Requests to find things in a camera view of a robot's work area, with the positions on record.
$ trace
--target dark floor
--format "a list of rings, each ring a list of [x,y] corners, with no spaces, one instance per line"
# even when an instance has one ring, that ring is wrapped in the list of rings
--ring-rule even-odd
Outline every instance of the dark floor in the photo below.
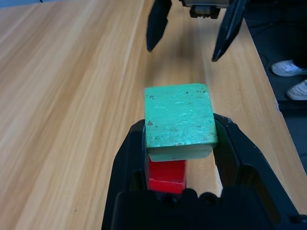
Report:
[[[307,101],[292,101],[285,92],[307,76],[278,77],[270,68],[275,62],[292,59],[307,44],[307,1],[280,0],[250,3],[245,20],[307,172]]]

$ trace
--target red block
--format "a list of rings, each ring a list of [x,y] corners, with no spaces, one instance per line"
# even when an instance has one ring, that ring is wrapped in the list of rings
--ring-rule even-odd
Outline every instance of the red block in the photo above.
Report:
[[[149,159],[149,189],[181,194],[186,187],[186,161],[152,162]]]

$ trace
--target wooden table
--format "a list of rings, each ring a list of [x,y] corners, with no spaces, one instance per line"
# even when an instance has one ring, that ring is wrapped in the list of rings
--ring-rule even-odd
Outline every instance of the wooden table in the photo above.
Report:
[[[153,53],[152,0],[78,0],[0,10],[0,229],[99,230],[112,162],[143,118],[148,86],[206,83],[213,109],[262,150],[298,211],[307,177],[248,29],[217,62],[219,20],[173,1]],[[221,191],[211,154],[188,187]]]

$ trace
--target green block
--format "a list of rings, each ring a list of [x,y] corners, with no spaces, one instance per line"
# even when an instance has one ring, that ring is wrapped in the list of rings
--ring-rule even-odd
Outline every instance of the green block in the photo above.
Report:
[[[145,126],[152,161],[207,157],[217,143],[207,85],[146,88]]]

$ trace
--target shoe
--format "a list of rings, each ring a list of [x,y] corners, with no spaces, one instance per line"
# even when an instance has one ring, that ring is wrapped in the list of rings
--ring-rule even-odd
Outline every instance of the shoe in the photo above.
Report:
[[[293,86],[286,94],[292,100],[307,100],[307,80]]]
[[[292,77],[307,74],[307,69],[302,69],[294,64],[292,60],[280,61],[272,65],[273,73],[281,77]]]

